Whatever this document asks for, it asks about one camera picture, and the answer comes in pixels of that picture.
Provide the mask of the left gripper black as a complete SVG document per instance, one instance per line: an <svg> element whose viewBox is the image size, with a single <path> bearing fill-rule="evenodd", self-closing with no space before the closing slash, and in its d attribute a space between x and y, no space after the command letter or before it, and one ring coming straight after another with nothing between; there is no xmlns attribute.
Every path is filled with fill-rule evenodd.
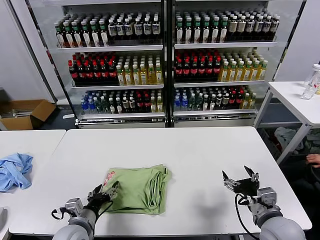
<svg viewBox="0 0 320 240"><path fill-rule="evenodd" d="M106 191L105 193L101 193L102 184L95 187L92 191L90 191L87 195L87 205L86 209L99 210L101 206L111 200L113 200L117 193L119 187L119 181L115 181Z"/></svg>

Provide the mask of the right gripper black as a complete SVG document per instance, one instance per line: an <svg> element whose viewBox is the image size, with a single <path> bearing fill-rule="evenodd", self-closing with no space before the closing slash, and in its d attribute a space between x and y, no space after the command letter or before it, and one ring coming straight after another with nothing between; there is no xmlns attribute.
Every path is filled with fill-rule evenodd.
<svg viewBox="0 0 320 240"><path fill-rule="evenodd" d="M222 170L223 185L236 194L256 195L260 187L259 173L254 172L246 165L244 166L244 169L250 178L240 179L237 181L229 178Z"/></svg>

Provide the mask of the bystander bare hand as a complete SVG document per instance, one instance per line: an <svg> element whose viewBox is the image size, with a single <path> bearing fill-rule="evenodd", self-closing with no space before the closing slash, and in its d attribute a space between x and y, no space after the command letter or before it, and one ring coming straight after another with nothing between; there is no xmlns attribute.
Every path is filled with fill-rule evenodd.
<svg viewBox="0 0 320 240"><path fill-rule="evenodd" d="M320 167L320 154L308 154L306 156L306 164L312 165L314 168Z"/></svg>

